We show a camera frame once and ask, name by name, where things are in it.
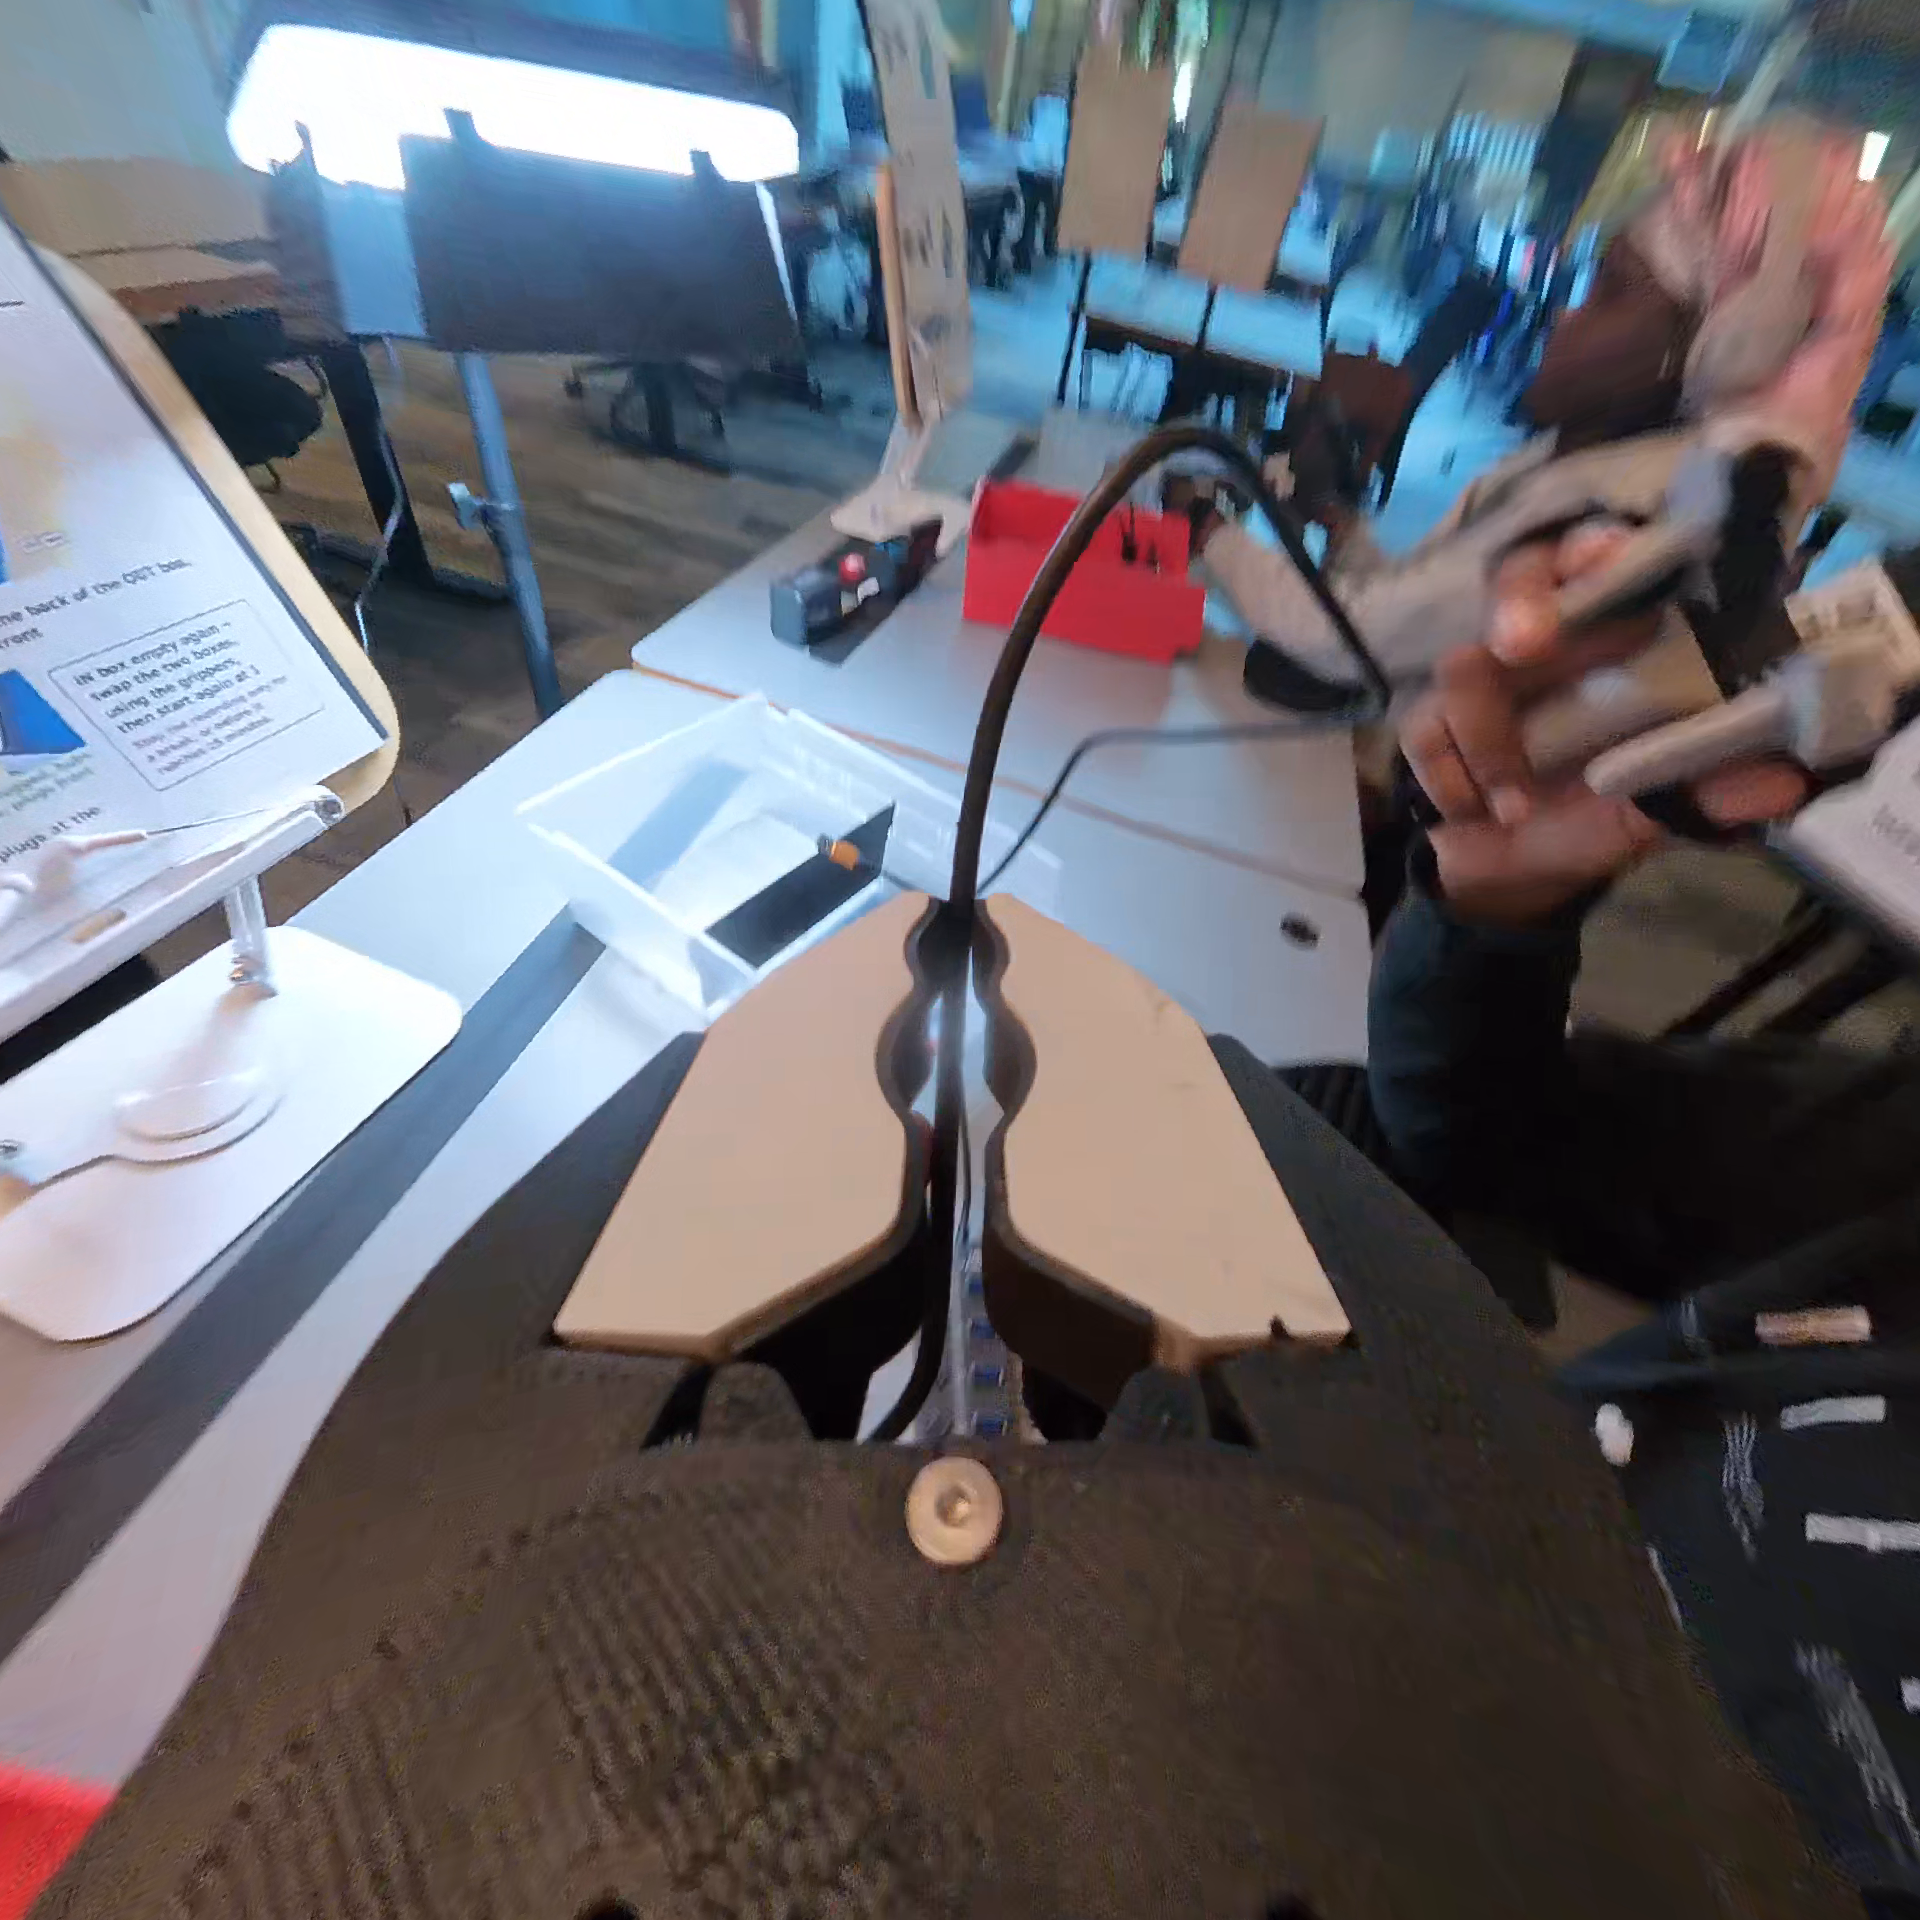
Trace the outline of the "clear page holder bar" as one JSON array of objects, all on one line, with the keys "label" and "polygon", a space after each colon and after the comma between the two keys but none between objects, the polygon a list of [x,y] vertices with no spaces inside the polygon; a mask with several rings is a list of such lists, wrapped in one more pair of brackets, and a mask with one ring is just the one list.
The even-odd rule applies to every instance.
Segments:
[{"label": "clear page holder bar", "polygon": [[272,805],[242,807],[186,823],[144,826],[66,826],[37,833],[5,855],[3,957],[66,935],[78,922],[120,902],[132,890],[208,857],[226,857],[278,826],[333,826],[346,800],[316,784]]}]

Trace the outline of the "dark box with red button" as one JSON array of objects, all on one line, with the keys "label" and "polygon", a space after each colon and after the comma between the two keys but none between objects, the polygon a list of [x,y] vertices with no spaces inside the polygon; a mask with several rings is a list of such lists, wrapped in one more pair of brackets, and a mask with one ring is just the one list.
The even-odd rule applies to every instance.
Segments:
[{"label": "dark box with red button", "polygon": [[939,557],[941,530],[941,519],[933,515],[884,538],[848,536],[826,557],[772,578],[771,632],[813,651],[869,630],[922,587]]}]

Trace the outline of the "person's right hand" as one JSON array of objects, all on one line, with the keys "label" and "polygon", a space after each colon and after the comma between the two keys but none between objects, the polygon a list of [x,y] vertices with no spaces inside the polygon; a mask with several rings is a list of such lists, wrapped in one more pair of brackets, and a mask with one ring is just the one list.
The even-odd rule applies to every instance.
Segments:
[{"label": "person's right hand", "polygon": [[1464,921],[1546,921],[1671,843],[1631,800],[1591,791],[1583,775],[1540,775],[1527,742],[1538,707],[1662,632],[1659,609],[1558,627],[1562,589],[1606,569],[1628,538],[1623,522],[1591,519],[1510,551],[1484,632],[1443,655],[1403,711],[1399,747],[1438,813],[1434,886]]}]

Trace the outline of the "wooden display board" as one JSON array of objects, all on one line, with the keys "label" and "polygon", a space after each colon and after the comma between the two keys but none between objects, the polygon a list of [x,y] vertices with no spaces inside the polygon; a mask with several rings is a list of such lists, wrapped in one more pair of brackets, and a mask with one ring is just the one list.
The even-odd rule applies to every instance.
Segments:
[{"label": "wooden display board", "polygon": [[970,218],[954,113],[954,72],[935,1],[866,1],[884,145],[895,272],[887,317],[910,373],[910,413],[935,424],[974,385]]}]

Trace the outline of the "grey metal pole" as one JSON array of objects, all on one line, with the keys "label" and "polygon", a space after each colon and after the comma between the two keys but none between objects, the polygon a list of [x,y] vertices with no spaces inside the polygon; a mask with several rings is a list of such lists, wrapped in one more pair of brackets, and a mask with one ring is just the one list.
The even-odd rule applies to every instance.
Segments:
[{"label": "grey metal pole", "polygon": [[519,477],[511,466],[509,430],[503,416],[490,358],[480,352],[452,355],[471,422],[482,487],[480,491],[448,487],[461,526],[478,526],[491,538],[519,621],[519,647],[535,707],[542,719],[555,715],[566,694],[546,621],[544,593],[538,578],[533,538],[526,528]]}]

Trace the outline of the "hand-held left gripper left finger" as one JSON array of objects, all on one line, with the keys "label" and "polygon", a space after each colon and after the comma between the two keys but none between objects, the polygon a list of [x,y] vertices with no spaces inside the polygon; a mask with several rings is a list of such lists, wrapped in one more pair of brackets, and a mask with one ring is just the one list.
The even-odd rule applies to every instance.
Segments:
[{"label": "hand-held left gripper left finger", "polygon": [[558,1344],[731,1360],[912,1240],[935,918],[931,896],[901,893],[710,1021],[558,1309]]}]

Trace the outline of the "red plastic bin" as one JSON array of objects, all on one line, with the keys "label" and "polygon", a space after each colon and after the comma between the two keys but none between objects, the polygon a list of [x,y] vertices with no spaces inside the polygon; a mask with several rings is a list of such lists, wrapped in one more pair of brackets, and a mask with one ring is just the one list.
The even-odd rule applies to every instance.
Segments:
[{"label": "red plastic bin", "polygon": [[[980,481],[966,530],[964,619],[1006,630],[1079,495],[1021,479]],[[1040,634],[1086,651],[1172,664],[1198,649],[1206,593],[1190,573],[1188,519],[1125,499],[1093,535]]]},{"label": "red plastic bin", "polygon": [[3,1917],[23,1917],[111,1802],[115,1786],[3,1765]]}]

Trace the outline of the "grey multi-port usb hub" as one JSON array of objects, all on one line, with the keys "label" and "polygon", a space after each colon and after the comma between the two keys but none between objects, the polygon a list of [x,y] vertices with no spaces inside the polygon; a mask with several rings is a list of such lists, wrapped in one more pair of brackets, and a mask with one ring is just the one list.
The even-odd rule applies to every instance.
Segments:
[{"label": "grey multi-port usb hub", "polygon": [[984,1015],[966,997],[959,1051],[963,1117],[956,1137],[956,1206],[950,1242],[950,1298],[943,1362],[922,1414],[931,1442],[1035,1442],[1040,1437],[1023,1405],[1016,1354],[1003,1344],[984,1295],[984,1145],[1002,1106],[988,1086]]}]

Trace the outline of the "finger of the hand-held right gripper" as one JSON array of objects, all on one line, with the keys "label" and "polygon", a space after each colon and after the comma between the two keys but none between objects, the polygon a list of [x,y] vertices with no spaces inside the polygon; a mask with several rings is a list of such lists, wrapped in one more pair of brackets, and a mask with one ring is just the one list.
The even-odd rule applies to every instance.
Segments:
[{"label": "finger of the hand-held right gripper", "polygon": [[1496,621],[1502,515],[1458,513],[1399,554],[1363,530],[1309,583],[1252,515],[1215,519],[1199,563],[1246,627],[1239,682],[1261,706],[1356,706],[1423,686]]}]

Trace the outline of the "person's right forearm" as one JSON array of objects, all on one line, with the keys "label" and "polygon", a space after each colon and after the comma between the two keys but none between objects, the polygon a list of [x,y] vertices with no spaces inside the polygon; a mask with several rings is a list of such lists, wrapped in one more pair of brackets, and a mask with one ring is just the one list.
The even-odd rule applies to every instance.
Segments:
[{"label": "person's right forearm", "polygon": [[1494,922],[1408,879],[1367,1002],[1402,1186],[1643,1301],[1844,1229],[1916,1240],[1916,1059],[1575,1026],[1588,904]]}]

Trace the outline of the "brown upright board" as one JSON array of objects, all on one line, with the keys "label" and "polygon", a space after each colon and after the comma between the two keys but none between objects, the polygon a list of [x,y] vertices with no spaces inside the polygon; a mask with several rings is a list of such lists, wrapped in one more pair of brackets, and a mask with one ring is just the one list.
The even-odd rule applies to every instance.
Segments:
[{"label": "brown upright board", "polygon": [[1167,349],[1282,385],[1316,376],[1325,342],[1331,245],[1288,235],[1323,126],[1234,95],[1215,113],[1186,195],[1172,270],[1199,290],[1198,321]]},{"label": "brown upright board", "polygon": [[1074,72],[1062,168],[1059,245],[1077,258],[1062,360],[1054,399],[1066,405],[1088,315],[1093,264],[1102,256],[1144,256],[1160,191],[1175,70],[1093,38]]}]

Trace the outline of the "white metal stand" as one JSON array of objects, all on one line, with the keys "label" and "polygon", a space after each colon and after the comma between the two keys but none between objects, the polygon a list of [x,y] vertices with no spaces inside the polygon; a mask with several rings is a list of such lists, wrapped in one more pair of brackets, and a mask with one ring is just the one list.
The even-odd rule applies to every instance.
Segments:
[{"label": "white metal stand", "polygon": [[154,1318],[460,1035],[448,991],[269,922],[258,875],[342,816],[316,784],[224,817],[83,832],[39,864],[34,879],[66,879],[87,857],[218,830],[130,922],[220,897],[228,942],[5,1082],[13,1328],[85,1344]]}]

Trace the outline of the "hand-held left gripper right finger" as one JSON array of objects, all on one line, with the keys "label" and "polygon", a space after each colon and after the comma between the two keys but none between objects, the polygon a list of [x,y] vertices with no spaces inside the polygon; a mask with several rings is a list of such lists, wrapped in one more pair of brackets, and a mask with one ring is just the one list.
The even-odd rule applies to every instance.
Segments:
[{"label": "hand-held left gripper right finger", "polygon": [[1202,1026],[1014,896],[976,907],[980,1278],[1029,1374],[1199,1374],[1354,1323]]}]

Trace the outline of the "clear plastic bin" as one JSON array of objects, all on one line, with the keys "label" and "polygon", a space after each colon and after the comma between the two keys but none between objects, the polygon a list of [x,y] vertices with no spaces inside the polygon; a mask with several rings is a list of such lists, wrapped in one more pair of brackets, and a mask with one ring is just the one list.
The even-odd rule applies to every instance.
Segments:
[{"label": "clear plastic bin", "polygon": [[[767,966],[744,966],[704,937],[772,875],[780,853],[887,801],[895,801],[891,882]],[[846,922],[903,893],[946,897],[957,798],[851,735],[750,697],[549,785],[516,816],[573,921],[671,1016],[706,1026]]]}]

